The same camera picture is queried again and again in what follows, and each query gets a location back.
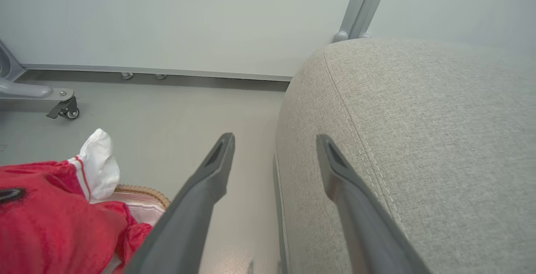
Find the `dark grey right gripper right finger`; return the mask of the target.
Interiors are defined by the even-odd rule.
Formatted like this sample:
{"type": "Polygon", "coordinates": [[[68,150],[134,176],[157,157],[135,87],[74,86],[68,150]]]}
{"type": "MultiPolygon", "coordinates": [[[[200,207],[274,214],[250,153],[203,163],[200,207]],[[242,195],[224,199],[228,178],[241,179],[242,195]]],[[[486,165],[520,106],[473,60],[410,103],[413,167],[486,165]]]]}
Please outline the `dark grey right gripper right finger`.
{"type": "Polygon", "coordinates": [[[337,206],[352,272],[355,274],[428,274],[415,249],[334,140],[316,136],[324,191],[337,206]]]}

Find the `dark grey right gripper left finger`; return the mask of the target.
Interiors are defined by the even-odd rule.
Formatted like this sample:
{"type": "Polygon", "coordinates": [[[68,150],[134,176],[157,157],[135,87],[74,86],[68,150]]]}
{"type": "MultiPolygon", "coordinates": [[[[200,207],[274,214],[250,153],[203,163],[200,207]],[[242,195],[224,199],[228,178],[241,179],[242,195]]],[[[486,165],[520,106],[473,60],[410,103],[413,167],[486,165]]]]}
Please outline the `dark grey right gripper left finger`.
{"type": "Polygon", "coordinates": [[[125,274],[197,274],[214,205],[227,192],[235,136],[221,135],[199,168],[167,207],[125,274]]]}

